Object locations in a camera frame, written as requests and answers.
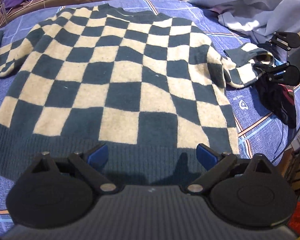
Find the green cream checkered sweater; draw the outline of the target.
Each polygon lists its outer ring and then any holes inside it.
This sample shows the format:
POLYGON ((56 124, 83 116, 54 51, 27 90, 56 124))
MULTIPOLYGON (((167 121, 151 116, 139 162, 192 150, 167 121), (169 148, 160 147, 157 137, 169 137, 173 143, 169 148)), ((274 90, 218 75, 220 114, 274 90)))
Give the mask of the green cream checkered sweater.
POLYGON ((105 143, 114 180, 188 183, 203 172, 196 147, 238 154, 226 88, 255 83, 273 55, 252 43, 222 56, 185 18, 108 4, 66 8, 2 45, 0 175, 34 160, 105 143))

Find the navy red dark garment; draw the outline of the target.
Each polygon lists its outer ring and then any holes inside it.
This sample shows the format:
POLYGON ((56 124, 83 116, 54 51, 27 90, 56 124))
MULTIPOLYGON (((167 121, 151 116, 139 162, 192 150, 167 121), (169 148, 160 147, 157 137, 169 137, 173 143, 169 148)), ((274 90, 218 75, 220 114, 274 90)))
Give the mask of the navy red dark garment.
POLYGON ((269 81, 267 77, 260 77, 255 82, 259 99, 278 119, 290 129, 296 128, 296 108, 294 97, 288 89, 278 83, 269 81))

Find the white grey crumpled garment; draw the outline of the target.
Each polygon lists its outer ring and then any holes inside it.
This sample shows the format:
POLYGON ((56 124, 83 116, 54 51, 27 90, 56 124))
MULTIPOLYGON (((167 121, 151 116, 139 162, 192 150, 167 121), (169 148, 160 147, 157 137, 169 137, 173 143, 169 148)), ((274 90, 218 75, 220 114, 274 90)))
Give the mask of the white grey crumpled garment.
POLYGON ((221 25, 265 42, 274 32, 300 32, 300 0, 189 0, 218 13, 221 25))

